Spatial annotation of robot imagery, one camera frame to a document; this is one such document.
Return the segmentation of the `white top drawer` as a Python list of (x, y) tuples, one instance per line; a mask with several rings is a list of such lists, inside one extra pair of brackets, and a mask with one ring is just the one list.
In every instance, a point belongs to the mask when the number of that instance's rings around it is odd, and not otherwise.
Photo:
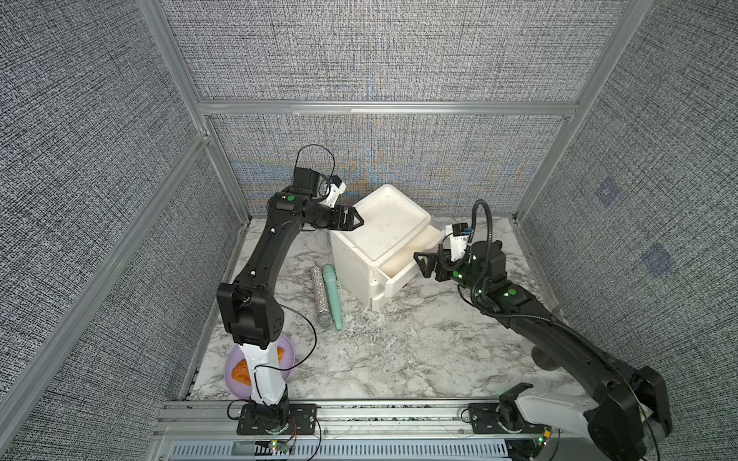
[(372, 301), (384, 303), (396, 296), (412, 279), (420, 274), (416, 253), (434, 253), (443, 232), (429, 225), (384, 262), (376, 272), (376, 286)]

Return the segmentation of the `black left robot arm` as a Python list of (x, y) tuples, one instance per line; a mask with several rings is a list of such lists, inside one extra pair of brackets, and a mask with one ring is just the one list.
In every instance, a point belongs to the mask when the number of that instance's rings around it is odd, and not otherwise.
[(354, 207), (337, 202), (345, 190), (338, 176), (295, 168), (292, 183), (269, 198), (263, 233), (248, 262), (232, 282), (223, 282), (217, 289), (224, 328), (244, 355), (251, 399), (258, 405), (275, 407), (286, 397), (276, 347), (284, 327), (284, 308), (275, 298), (275, 289), (288, 251), (306, 226), (351, 232), (363, 225)]

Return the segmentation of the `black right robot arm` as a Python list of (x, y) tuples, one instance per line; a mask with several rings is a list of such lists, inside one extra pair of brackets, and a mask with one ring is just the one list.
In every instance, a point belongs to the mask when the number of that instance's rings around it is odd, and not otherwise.
[(470, 406), (476, 432), (549, 426), (588, 439), (611, 460), (640, 460), (672, 433), (664, 378), (651, 367), (635, 369), (604, 352), (509, 280), (501, 241), (475, 242), (456, 263), (447, 261), (450, 255), (438, 248), (413, 258), (424, 278), (455, 282), (472, 307), (532, 342), (539, 367), (564, 369), (586, 393), (574, 398), (521, 382), (505, 391), (493, 410)]

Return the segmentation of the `mint green microphone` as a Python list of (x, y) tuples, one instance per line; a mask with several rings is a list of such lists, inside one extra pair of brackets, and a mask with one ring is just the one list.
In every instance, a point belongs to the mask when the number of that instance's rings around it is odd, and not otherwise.
[(322, 274), (334, 327), (337, 330), (343, 330), (342, 306), (338, 293), (336, 269), (328, 264), (323, 267)]

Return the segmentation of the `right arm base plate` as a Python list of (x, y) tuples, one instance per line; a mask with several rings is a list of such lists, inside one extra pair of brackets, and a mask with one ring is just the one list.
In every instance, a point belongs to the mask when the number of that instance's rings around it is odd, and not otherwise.
[(501, 425), (499, 403), (470, 403), (466, 413), (476, 435), (504, 434), (507, 431)]

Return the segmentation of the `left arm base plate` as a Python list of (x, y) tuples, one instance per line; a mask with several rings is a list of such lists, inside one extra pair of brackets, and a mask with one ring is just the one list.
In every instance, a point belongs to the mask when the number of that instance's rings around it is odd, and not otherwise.
[(314, 403), (259, 405), (246, 403), (241, 409), (236, 434), (241, 436), (313, 435), (318, 406)]

